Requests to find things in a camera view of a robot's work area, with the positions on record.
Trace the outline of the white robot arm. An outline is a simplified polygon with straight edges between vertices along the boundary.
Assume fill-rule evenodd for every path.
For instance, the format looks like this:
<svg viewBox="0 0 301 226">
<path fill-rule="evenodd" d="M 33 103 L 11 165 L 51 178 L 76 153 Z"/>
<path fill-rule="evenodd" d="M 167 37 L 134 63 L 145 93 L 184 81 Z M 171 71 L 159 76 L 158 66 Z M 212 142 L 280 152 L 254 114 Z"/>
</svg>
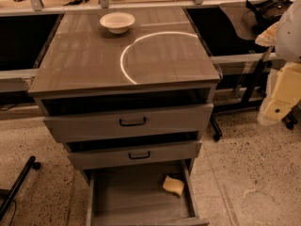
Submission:
<svg viewBox="0 0 301 226">
<path fill-rule="evenodd" d="M 268 126 L 284 119 L 301 100 L 301 0 L 295 0 L 255 42 L 273 45 L 276 56 L 286 61 L 279 71 L 272 69 L 268 75 L 258 115 L 259 124 Z"/>
</svg>

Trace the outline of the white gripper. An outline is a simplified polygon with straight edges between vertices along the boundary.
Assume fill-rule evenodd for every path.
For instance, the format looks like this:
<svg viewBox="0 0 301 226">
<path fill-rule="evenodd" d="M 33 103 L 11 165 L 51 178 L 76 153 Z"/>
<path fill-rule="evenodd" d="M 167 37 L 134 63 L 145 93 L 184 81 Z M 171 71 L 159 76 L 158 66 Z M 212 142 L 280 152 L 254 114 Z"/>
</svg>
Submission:
<svg viewBox="0 0 301 226">
<path fill-rule="evenodd" d="M 278 23 L 270 25 L 255 39 L 268 47 L 276 42 Z M 266 97 L 263 99 L 258 123 L 269 126 L 284 119 L 301 100 L 301 64 L 286 62 L 280 69 L 271 69 L 267 78 Z"/>
</svg>

